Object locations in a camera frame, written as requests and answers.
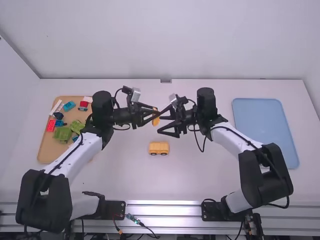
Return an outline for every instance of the connector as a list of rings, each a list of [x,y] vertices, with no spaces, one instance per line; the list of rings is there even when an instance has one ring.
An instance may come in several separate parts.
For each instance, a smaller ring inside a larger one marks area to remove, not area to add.
[[[138,224],[138,225],[142,226],[142,225],[141,225],[142,222],[141,222],[139,219],[135,218],[135,216],[133,216],[132,214],[128,213],[125,217],[126,217],[127,219],[130,219],[131,221],[133,221],[135,224]]]

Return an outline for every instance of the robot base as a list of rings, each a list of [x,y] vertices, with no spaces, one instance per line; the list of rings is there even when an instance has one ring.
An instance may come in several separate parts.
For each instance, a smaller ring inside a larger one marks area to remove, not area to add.
[[[251,209],[238,213],[228,214],[222,202],[203,202],[201,217],[204,222],[243,222],[246,215],[252,216]]]

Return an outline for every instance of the yellow toy car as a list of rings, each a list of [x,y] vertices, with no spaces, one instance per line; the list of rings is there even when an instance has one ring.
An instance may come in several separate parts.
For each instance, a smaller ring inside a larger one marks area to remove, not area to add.
[[[150,155],[167,155],[169,154],[169,143],[166,141],[153,141],[149,144]]]

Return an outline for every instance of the wooden tray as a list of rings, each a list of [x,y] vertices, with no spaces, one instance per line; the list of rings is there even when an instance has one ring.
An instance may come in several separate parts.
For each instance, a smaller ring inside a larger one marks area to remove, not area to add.
[[[62,103],[64,103],[64,104],[66,104],[69,101],[73,101],[75,103],[75,107],[68,112],[65,112],[63,110],[63,108],[61,109],[61,113],[64,115],[62,120],[65,123],[67,123],[67,125],[65,127],[70,126],[70,124],[74,120],[79,120],[80,122],[85,123],[88,115],[92,113],[90,103],[88,105],[88,111],[79,111],[78,110],[78,107],[80,105],[80,101],[82,101],[83,98],[84,98],[84,96],[58,96],[53,101],[52,107],[54,107],[56,105],[58,100],[62,100]],[[61,143],[59,143],[59,141],[57,139],[54,138],[54,133],[55,133],[54,131],[53,132],[46,131],[47,125],[48,125],[48,122],[50,119],[54,119],[54,117],[49,116],[49,118],[48,118],[48,121],[47,121],[45,129],[44,129],[41,145],[40,145],[38,155],[37,155],[37,160],[41,164],[52,163],[54,160],[56,160],[61,154],[63,154],[69,148],[69,145],[73,144],[73,141],[71,138],[67,144],[61,144]]]

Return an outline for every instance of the blue toy block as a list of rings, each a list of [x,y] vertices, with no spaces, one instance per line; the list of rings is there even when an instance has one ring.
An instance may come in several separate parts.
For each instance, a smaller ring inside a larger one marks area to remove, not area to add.
[[[76,106],[76,104],[73,101],[67,102],[65,105],[63,105],[63,110],[65,112],[69,112],[71,109],[73,109]]]
[[[74,137],[72,138],[72,141],[75,143],[75,142],[78,140],[78,138],[79,138],[79,136],[74,136]]]
[[[64,125],[64,121],[62,120],[55,120],[55,126],[56,127],[62,127]]]

